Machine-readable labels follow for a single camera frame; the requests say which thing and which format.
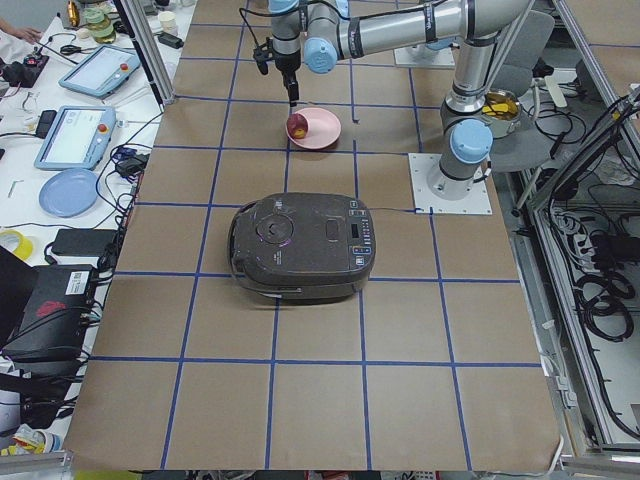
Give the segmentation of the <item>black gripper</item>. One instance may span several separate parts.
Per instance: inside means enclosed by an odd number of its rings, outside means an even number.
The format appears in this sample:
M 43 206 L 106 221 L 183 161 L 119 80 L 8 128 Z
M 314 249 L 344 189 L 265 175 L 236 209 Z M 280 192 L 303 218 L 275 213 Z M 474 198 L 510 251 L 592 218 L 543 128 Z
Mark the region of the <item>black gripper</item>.
M 290 105 L 297 105 L 300 99 L 299 84 L 296 78 L 296 72 L 301 66 L 301 52 L 294 53 L 274 53 L 274 62 L 276 68 L 283 75 L 283 85 L 286 90 Z

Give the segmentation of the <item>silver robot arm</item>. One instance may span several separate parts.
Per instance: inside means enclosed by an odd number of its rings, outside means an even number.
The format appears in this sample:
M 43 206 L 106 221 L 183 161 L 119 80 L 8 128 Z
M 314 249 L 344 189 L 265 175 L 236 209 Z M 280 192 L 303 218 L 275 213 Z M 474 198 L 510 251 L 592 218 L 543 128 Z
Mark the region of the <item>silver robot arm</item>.
M 421 47 L 429 51 L 441 51 L 447 48 L 451 48 L 455 44 L 456 44 L 456 38 L 451 37 L 451 38 L 443 38 L 434 42 L 428 42 L 428 43 L 422 44 Z
M 289 102 L 295 105 L 296 72 L 302 65 L 324 74 L 340 60 L 458 38 L 458 62 L 441 107 L 445 144 L 439 169 L 452 181 L 462 182 L 473 177 L 476 166 L 466 165 L 453 152 L 453 137 L 460 123 L 479 117 L 485 93 L 502 64 L 496 55 L 502 31 L 523 19 L 530 8 L 528 1 L 424 1 L 406 9 L 349 17 L 345 1 L 271 1 L 272 35 L 255 47 L 254 59 L 263 74 L 268 62 L 275 64 Z

